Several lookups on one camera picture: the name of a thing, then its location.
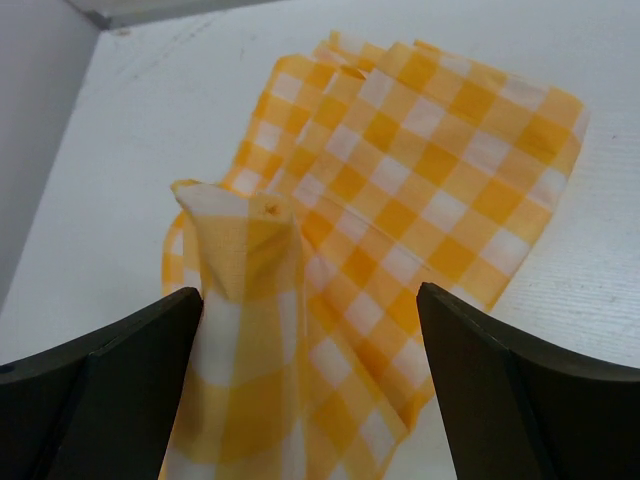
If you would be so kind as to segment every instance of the checkered cloth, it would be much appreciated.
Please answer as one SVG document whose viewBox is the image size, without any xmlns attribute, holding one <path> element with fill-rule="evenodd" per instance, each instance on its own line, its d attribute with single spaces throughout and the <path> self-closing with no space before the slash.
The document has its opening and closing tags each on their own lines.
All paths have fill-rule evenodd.
<svg viewBox="0 0 640 480">
<path fill-rule="evenodd" d="M 586 125 L 573 96 L 422 42 L 280 59 L 221 184 L 174 187 L 164 290 L 205 309 L 167 480 L 381 477 L 434 393 L 420 283 L 490 309 Z"/>
</svg>

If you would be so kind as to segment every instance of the crumpled fabric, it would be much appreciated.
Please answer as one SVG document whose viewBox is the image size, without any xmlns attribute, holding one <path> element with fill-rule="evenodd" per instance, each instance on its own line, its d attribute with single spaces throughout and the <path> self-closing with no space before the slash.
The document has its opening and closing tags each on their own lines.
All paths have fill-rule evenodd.
<svg viewBox="0 0 640 480">
<path fill-rule="evenodd" d="M 162 477 L 382 477 L 434 395 L 419 285 L 489 310 L 587 122 L 420 41 L 334 32 L 278 60 L 225 178 L 173 186 L 164 293 L 205 306 Z"/>
</svg>

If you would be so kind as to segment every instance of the yellow napkin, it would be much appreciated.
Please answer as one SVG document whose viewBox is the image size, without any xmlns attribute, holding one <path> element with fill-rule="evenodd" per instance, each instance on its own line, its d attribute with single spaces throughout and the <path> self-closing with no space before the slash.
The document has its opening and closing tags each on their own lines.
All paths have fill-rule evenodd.
<svg viewBox="0 0 640 480">
<path fill-rule="evenodd" d="M 164 291 L 205 309 L 166 478 L 382 476 L 433 396 L 419 284 L 489 309 L 586 124 L 561 90 L 419 41 L 280 59 L 220 186 L 174 185 Z"/>
</svg>

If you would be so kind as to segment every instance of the gingham fabric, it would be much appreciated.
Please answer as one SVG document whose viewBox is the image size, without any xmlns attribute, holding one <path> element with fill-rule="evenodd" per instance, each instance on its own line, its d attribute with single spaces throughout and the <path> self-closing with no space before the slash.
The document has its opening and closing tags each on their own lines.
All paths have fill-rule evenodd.
<svg viewBox="0 0 640 480">
<path fill-rule="evenodd" d="M 382 476 L 433 396 L 415 306 L 420 283 L 490 309 L 549 220 L 587 118 L 565 92 L 419 41 L 384 50 L 333 33 L 314 57 L 281 59 L 220 187 L 177 190 L 189 215 L 176 219 L 165 240 L 164 290 L 201 287 L 205 313 L 167 479 Z M 274 253 L 281 242 L 248 250 L 225 233 L 229 216 L 243 231 L 256 221 L 244 207 L 220 220 L 221 209 L 237 202 L 262 205 L 249 208 L 260 215 L 272 205 L 279 220 L 261 221 L 279 222 L 287 244 L 296 245 L 285 252 L 298 255 L 287 265 L 304 272 L 303 285 L 298 270 L 290 273 L 301 282 L 295 322 L 273 306 L 283 294 L 275 281 L 259 308 L 237 297 L 228 311 L 210 313 L 211 278 L 224 285 L 229 275 L 250 288 L 247 279 L 268 277 L 269 268 L 286 271 L 276 268 L 284 262 L 284 253 Z M 211 242 L 230 249 L 215 258 L 244 263 L 219 271 Z M 221 352 L 213 351 L 216 340 L 205 341 L 215 331 L 209 322 L 243 330 L 270 315 L 268 332 L 249 340 L 238 334 Z M 293 323 L 295 332 L 286 327 Z M 273 340 L 269 348 L 252 348 L 260 338 Z M 204 358 L 210 369 L 252 373 L 217 383 L 197 367 Z M 295 395 L 289 371 L 299 375 Z M 236 421 L 222 405 L 245 381 L 260 387 L 238 401 L 243 421 Z M 256 409 L 267 408 L 252 403 L 261 396 L 277 404 L 269 408 L 279 420 L 252 423 Z M 270 433 L 256 433 L 262 428 Z M 220 453 L 227 449 L 234 455 Z"/>
</svg>

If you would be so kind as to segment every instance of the checkered pattern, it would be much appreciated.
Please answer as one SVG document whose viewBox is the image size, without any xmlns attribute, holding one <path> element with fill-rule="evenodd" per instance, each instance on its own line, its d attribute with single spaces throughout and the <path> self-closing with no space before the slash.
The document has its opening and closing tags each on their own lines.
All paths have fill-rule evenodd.
<svg viewBox="0 0 640 480">
<path fill-rule="evenodd" d="M 420 283 L 490 309 L 549 220 L 588 117 L 565 92 L 419 41 L 383 50 L 333 33 L 314 55 L 278 62 L 222 186 L 278 194 L 299 229 L 306 350 L 295 358 L 308 386 L 299 478 L 378 478 L 433 396 Z M 199 276 L 207 292 L 205 270 L 220 277 L 191 219 L 167 236 L 166 293 Z M 282 442 L 261 444 L 260 458 L 291 458 Z M 184 448 L 176 455 L 202 463 Z M 208 461 L 218 478 L 219 460 Z"/>
</svg>

